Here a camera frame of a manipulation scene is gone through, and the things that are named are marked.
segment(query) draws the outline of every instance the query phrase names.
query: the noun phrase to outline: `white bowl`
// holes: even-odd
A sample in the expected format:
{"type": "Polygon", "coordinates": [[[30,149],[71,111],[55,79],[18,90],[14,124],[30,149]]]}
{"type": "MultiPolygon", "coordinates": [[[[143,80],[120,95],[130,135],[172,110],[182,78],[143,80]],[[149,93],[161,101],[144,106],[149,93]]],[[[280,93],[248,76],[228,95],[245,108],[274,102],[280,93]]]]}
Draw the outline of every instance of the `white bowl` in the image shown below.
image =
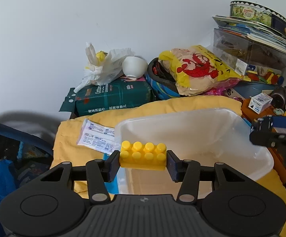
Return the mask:
{"type": "Polygon", "coordinates": [[[122,70],[129,79],[135,80],[144,75],[147,62],[139,57],[128,56],[122,63],[122,70]]]}

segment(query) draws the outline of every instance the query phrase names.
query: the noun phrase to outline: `yellow plastic bag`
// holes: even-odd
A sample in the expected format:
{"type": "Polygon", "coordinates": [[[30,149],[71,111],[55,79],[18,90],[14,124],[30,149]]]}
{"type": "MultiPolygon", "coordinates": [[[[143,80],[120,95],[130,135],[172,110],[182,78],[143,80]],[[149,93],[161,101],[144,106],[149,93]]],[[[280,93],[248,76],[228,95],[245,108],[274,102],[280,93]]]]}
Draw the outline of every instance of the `yellow plastic bag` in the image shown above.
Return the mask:
{"type": "Polygon", "coordinates": [[[176,80],[181,95],[235,85],[242,77],[201,45],[162,52],[159,61],[176,80]]]}

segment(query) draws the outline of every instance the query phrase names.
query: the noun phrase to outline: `yellow cloth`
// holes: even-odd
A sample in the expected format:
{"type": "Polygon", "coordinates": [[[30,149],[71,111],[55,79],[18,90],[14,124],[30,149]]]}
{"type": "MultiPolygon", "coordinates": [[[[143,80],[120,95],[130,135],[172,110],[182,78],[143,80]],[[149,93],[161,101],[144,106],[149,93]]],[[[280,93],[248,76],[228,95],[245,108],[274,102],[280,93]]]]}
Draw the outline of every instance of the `yellow cloth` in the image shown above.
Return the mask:
{"type": "MultiPolygon", "coordinates": [[[[85,118],[104,126],[115,127],[120,121],[125,119],[206,108],[228,108],[238,115],[242,114],[241,103],[236,100],[223,96],[193,96],[156,101],[133,109],[103,111],[92,116],[64,121],[60,124],[56,135],[52,167],[63,161],[71,161],[73,166],[83,166],[89,160],[102,158],[102,153],[85,146],[76,145],[85,118]]],[[[258,182],[280,196],[286,203],[286,189],[283,187],[275,170],[272,170],[258,182]]],[[[76,182],[75,192],[87,198],[86,183],[76,182]]],[[[281,232],[281,237],[286,237],[286,224],[281,232]]]]}

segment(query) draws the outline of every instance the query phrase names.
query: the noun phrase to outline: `decorative tin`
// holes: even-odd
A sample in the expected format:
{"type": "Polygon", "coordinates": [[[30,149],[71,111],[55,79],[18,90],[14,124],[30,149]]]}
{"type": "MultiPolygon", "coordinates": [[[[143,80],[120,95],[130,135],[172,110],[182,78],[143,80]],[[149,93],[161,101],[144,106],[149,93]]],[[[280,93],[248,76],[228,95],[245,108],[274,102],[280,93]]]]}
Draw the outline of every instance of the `decorative tin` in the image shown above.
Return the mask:
{"type": "Polygon", "coordinates": [[[281,14],[256,3],[232,1],[230,16],[259,22],[280,32],[286,38],[286,18],[281,14]]]}

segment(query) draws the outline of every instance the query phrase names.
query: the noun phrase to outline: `green package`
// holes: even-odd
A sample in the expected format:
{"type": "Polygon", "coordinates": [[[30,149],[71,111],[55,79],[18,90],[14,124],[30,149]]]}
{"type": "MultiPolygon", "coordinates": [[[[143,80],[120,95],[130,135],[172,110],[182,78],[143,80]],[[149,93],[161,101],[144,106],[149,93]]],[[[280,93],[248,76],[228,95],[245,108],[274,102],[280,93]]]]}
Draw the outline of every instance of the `green package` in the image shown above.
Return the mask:
{"type": "Polygon", "coordinates": [[[154,100],[152,89],[144,77],[135,81],[118,78],[104,86],[86,86],[78,93],[71,88],[59,111],[74,112],[80,117],[107,110],[135,108],[154,100]]]}

